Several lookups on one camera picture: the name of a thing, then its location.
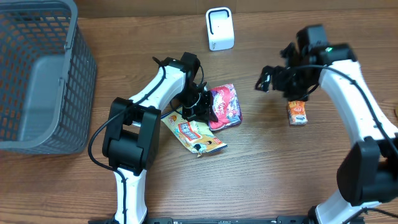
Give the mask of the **purple red soft package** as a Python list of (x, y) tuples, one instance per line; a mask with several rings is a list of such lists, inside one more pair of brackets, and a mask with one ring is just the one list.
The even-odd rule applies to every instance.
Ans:
[(236, 89), (232, 83), (212, 88), (213, 111), (218, 121), (208, 123), (211, 131), (219, 131), (235, 125), (243, 120)]

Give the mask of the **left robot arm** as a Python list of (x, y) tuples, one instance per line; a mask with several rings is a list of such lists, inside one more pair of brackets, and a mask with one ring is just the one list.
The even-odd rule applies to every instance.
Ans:
[(114, 172), (118, 207), (112, 223), (144, 223), (146, 172), (159, 149), (160, 117), (174, 99), (182, 104), (187, 121), (217, 121), (206, 82), (195, 83), (201, 63), (185, 52), (181, 59), (156, 61), (155, 78), (130, 99), (117, 97), (111, 104), (102, 152)]

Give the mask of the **yellow snack bag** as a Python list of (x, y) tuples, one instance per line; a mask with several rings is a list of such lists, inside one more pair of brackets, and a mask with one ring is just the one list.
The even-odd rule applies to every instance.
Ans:
[(161, 121), (168, 127), (173, 135), (191, 153), (201, 157), (220, 151), (228, 145), (218, 139), (206, 123), (187, 121), (177, 112), (171, 111), (162, 115)]

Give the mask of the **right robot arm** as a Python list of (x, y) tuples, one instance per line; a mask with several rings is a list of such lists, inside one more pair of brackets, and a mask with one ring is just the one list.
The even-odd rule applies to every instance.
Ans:
[(362, 223), (363, 215), (397, 197), (397, 127), (378, 106), (348, 44), (329, 43), (322, 25), (297, 32), (280, 55), (284, 66), (262, 69), (255, 88), (279, 90), (289, 101), (307, 101), (316, 89), (334, 103), (351, 150), (336, 175), (338, 188), (312, 207), (302, 223)]

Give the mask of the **small orange tissue pack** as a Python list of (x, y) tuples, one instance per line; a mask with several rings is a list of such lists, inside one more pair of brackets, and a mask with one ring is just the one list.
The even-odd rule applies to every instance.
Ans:
[(289, 116), (290, 125), (307, 124), (308, 119), (305, 112), (304, 101), (289, 101), (287, 104), (287, 112)]

